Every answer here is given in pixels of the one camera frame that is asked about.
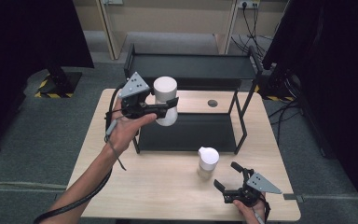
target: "human arm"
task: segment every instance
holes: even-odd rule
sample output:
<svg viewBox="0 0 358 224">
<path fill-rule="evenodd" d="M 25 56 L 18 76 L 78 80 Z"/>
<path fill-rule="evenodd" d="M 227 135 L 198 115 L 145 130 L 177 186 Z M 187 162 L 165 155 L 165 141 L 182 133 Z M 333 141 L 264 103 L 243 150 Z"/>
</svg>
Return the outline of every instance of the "human arm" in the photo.
<svg viewBox="0 0 358 224">
<path fill-rule="evenodd" d="M 263 222 L 266 221 L 266 206 L 261 200 L 258 200 L 256 205 L 253 207 L 247 207 L 245 204 L 238 200 L 234 200 L 233 202 L 235 206 L 237 206 L 240 214 L 245 218 L 245 221 L 247 224 L 260 224 L 260 222 L 257 220 L 255 213 L 257 213 Z"/>
<path fill-rule="evenodd" d="M 117 100 L 114 111 L 119 110 L 120 106 L 121 101 Z M 109 141 L 111 144 L 106 143 L 104 145 L 100 154 L 85 173 L 49 208 L 49 211 L 73 203 L 94 191 L 110 172 L 117 161 L 117 157 L 128 148 L 139 128 L 152 122 L 157 117 L 155 114 L 148 114 L 139 119 L 126 119 L 121 116 L 122 114 L 119 111 L 112 115 L 112 120 L 117 119 L 117 125 L 110 134 Z M 77 208 L 55 217 L 50 217 L 41 223 L 77 223 L 88 203 L 81 204 Z"/>
</svg>

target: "human hand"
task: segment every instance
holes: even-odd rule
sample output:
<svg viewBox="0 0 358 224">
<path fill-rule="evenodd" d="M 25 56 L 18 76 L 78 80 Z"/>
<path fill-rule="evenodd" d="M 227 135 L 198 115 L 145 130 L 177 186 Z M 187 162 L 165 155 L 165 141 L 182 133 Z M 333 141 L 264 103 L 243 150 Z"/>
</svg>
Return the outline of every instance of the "human hand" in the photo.
<svg viewBox="0 0 358 224">
<path fill-rule="evenodd" d="M 266 192 L 262 192 L 262 195 L 264 198 L 266 198 Z M 265 209 L 266 206 L 261 200 L 257 200 L 257 203 L 255 206 L 247 207 L 245 204 L 238 200 L 234 200 L 233 202 L 235 206 L 237 206 L 240 214 L 245 218 L 247 224 L 259 224 L 255 213 L 257 213 L 263 221 L 265 221 Z"/>
<path fill-rule="evenodd" d="M 129 147 L 131 140 L 142 126 L 153 122 L 157 118 L 156 114 L 147 114 L 138 119 L 127 119 L 123 117 L 120 109 L 121 99 L 117 98 L 113 108 L 113 111 L 117 112 L 112 114 L 112 120 L 116 119 L 117 125 L 111 132 L 109 139 L 118 154 L 121 154 Z"/>
</svg>

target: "yellow and black hazard tape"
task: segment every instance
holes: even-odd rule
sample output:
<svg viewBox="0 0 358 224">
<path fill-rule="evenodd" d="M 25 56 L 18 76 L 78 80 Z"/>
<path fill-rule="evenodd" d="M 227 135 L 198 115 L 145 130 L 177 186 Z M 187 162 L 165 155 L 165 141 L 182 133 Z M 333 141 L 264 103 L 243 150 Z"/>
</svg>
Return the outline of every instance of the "yellow and black hazard tape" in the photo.
<svg viewBox="0 0 358 224">
<path fill-rule="evenodd" d="M 258 93 L 259 90 L 260 90 L 260 88 L 258 87 L 258 85 L 256 85 L 255 92 Z M 278 97 L 278 96 L 272 96 L 272 95 L 262 95 L 261 97 L 264 100 L 272 100 L 272 101 L 294 101 L 295 100 L 295 97 L 293 97 L 293 96 Z"/>
<path fill-rule="evenodd" d="M 34 96 L 40 98 L 71 98 L 74 95 L 73 92 L 61 93 L 56 90 L 57 88 L 55 87 L 55 84 L 52 83 L 50 74 L 48 74 L 40 84 L 39 89 Z"/>
</svg>

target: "shelf bottom tier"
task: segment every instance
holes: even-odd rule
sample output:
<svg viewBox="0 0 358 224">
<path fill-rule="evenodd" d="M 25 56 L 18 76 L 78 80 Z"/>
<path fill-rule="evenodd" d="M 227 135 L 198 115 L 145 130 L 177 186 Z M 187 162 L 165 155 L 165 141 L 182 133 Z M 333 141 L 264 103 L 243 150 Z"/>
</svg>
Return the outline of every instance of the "shelf bottom tier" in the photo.
<svg viewBox="0 0 358 224">
<path fill-rule="evenodd" d="M 140 151 L 198 151 L 200 147 L 219 152 L 236 150 L 229 114 L 179 113 L 172 126 L 154 122 L 144 126 L 139 135 Z"/>
</svg>

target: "wooden tabletop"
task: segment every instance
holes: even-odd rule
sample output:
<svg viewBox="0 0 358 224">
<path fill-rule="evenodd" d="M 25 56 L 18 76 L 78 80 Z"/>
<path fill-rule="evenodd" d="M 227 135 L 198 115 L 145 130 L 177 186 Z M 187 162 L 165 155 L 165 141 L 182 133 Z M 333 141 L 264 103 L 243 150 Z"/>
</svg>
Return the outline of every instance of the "wooden tabletop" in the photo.
<svg viewBox="0 0 358 224">
<path fill-rule="evenodd" d="M 102 93 L 68 186 L 83 174 L 104 146 L 104 115 L 113 91 L 109 89 Z M 177 95 L 179 112 L 227 112 L 232 98 L 232 92 L 222 91 L 179 91 Z M 240 102 L 243 103 L 246 96 L 246 92 L 240 92 Z M 153 103 L 153 99 L 148 100 L 149 104 Z M 209 100 L 217 101 L 218 106 L 209 107 Z M 239 141 L 241 126 L 237 122 L 238 114 L 233 111 L 231 118 L 236 140 Z M 194 152 L 141 151 L 137 154 L 131 143 L 120 157 L 127 171 L 122 170 L 118 163 L 115 164 L 109 182 L 89 203 L 83 217 L 243 220 L 235 205 L 224 203 L 222 193 L 213 185 L 217 179 L 226 189 L 242 186 L 242 174 L 230 167 L 233 161 L 247 169 L 255 169 L 283 194 L 293 194 L 258 94 L 254 94 L 244 120 L 248 135 L 240 152 L 238 155 L 220 153 L 213 176 L 208 180 L 197 174 L 197 148 Z M 267 193 L 271 207 L 268 220 L 299 220 L 301 215 L 296 200 L 285 200 L 283 194 Z"/>
</svg>

